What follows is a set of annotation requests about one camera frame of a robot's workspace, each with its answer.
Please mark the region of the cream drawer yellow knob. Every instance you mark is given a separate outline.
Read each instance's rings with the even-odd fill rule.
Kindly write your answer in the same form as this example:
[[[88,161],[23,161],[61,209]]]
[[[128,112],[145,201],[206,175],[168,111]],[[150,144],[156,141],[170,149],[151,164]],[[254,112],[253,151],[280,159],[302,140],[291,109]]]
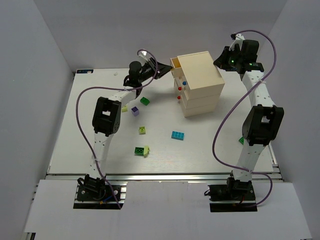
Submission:
[[[177,57],[170,58],[170,65],[172,67],[170,72],[173,78],[179,78],[183,75],[183,70]]]

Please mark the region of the cream plastic drawer cabinet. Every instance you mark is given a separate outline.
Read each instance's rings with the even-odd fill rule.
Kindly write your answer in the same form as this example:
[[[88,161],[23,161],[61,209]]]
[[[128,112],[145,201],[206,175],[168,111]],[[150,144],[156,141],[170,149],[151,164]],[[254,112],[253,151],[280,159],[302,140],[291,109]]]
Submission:
[[[190,91],[186,95],[184,117],[213,112],[219,102],[225,82],[208,51],[176,56]]]

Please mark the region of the lime green small lego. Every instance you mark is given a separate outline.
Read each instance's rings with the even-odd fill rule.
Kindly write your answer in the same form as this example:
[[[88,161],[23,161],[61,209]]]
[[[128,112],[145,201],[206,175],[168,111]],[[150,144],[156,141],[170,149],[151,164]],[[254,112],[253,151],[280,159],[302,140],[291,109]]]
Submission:
[[[128,111],[128,107],[126,105],[121,108],[122,113],[125,113],[127,111]]]

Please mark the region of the cyan lego brick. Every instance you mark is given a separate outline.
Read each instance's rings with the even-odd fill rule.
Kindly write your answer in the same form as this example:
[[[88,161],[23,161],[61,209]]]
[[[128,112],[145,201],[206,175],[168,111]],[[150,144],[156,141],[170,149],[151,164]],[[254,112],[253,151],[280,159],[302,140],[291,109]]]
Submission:
[[[179,132],[179,131],[172,131],[171,138],[175,139],[175,140],[183,141],[185,138],[185,134],[183,132]]]

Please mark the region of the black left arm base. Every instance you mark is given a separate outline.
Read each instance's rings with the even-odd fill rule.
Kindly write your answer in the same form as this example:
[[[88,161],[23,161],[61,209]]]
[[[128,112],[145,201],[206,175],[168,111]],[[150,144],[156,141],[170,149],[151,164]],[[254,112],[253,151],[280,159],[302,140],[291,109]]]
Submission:
[[[92,178],[88,174],[77,179],[77,188],[73,209],[82,210],[120,210],[126,196],[124,185],[111,187],[100,178]]]

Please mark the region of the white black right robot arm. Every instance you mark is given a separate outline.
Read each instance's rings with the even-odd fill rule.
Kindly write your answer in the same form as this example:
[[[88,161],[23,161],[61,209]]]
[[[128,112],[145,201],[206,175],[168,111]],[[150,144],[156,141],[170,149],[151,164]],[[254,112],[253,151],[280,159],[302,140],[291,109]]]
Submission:
[[[235,39],[225,46],[222,54],[214,61],[221,70],[234,71],[247,90],[251,110],[242,125],[243,148],[237,164],[231,172],[231,180],[237,184],[249,184],[257,161],[279,131],[284,109],[276,106],[265,84],[263,65],[257,62],[259,42]]]

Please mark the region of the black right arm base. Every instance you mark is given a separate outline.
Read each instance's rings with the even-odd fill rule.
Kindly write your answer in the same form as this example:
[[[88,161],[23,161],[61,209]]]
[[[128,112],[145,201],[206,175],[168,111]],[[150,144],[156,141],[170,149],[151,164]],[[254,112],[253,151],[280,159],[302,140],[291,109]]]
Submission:
[[[211,184],[204,192],[209,197],[212,213],[257,212],[256,196],[251,181],[228,177],[225,184]]]

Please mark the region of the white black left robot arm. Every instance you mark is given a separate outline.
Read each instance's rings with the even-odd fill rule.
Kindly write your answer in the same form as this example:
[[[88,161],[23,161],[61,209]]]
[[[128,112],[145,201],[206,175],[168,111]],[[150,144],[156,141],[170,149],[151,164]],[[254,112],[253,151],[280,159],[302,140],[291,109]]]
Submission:
[[[124,78],[123,86],[129,89],[116,92],[110,97],[99,97],[92,118],[94,131],[93,163],[89,175],[92,178],[106,182],[102,166],[106,163],[109,147],[114,134],[119,130],[122,107],[135,100],[142,92],[143,82],[149,78],[159,79],[172,70],[172,66],[149,58],[141,64],[133,61],[129,64],[128,75]]]

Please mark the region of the dark green sloped lego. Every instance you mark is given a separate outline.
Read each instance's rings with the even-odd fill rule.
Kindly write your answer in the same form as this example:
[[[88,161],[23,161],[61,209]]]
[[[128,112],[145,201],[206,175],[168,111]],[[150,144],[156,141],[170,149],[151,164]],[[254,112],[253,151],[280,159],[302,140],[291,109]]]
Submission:
[[[146,98],[146,97],[142,97],[142,98],[140,99],[140,102],[141,102],[143,105],[147,106],[147,105],[150,103],[150,100],[149,100],[148,98]]]

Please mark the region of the purple square lego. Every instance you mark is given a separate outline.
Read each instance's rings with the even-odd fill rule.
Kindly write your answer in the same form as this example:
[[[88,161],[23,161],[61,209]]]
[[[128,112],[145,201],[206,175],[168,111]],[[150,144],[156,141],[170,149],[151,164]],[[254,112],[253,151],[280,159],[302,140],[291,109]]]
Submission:
[[[140,111],[136,106],[134,106],[134,107],[131,108],[131,113],[132,113],[133,116],[136,117],[136,116],[138,116],[140,114]]]

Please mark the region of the black table label left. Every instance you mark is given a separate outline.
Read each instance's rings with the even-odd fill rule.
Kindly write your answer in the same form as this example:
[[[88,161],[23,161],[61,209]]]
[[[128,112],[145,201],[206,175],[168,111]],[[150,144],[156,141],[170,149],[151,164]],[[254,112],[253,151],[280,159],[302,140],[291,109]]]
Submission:
[[[76,71],[77,74],[92,74],[93,72],[93,69],[78,69]]]

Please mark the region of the lime green lego centre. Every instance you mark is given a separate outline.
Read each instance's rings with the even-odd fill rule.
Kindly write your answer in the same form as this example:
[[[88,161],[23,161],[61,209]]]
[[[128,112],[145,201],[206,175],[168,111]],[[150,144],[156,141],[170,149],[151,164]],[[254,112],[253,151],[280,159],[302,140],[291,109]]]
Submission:
[[[145,128],[144,126],[140,126],[140,127],[139,127],[139,134],[140,134],[140,135],[146,134],[146,128]]]

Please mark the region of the lime green lego front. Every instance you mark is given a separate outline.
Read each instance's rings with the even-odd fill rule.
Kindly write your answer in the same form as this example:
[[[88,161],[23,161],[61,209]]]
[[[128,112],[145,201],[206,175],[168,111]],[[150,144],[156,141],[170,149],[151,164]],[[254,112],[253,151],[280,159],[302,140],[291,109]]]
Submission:
[[[143,157],[146,158],[150,153],[150,147],[148,145],[145,145],[143,148]]]

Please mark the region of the green flat lego right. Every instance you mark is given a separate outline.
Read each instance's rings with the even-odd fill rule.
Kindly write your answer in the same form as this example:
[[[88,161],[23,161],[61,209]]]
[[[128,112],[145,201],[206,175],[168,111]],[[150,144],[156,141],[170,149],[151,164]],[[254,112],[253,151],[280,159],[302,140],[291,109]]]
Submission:
[[[238,141],[243,145],[245,140],[243,137],[241,137]]]

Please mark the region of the dark green lego front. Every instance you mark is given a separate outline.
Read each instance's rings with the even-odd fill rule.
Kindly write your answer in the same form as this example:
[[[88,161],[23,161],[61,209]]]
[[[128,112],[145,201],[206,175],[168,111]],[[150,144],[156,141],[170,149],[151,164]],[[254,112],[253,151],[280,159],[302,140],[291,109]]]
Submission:
[[[144,147],[135,147],[134,154],[137,156],[144,156],[145,148]]]

